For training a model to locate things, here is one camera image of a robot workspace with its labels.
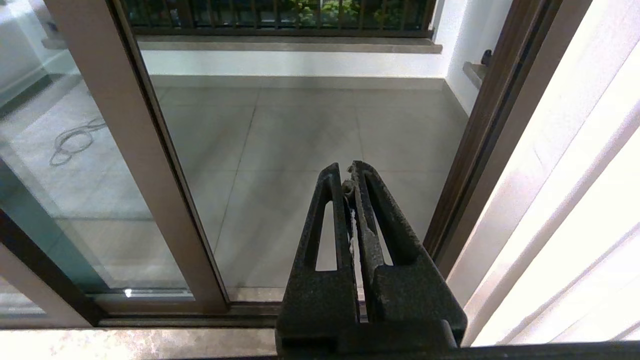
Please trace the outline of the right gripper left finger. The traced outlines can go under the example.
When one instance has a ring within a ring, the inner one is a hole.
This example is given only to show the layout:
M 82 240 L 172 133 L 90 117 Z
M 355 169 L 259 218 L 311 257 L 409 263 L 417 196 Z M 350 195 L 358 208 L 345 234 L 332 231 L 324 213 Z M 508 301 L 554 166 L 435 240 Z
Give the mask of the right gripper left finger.
M 316 265 L 327 203 L 333 207 L 336 269 L 319 271 Z M 349 336 L 358 327 L 361 314 L 346 207 L 339 165 L 334 162 L 318 174 L 276 320 L 280 357 L 348 352 Z

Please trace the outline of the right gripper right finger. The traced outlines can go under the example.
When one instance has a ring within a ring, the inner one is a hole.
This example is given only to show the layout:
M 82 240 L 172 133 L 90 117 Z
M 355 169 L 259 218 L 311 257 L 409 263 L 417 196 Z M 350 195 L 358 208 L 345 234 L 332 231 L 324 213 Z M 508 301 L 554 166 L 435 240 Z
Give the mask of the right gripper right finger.
M 432 328 L 461 346 L 467 316 L 381 175 L 364 161 L 349 173 L 368 321 Z

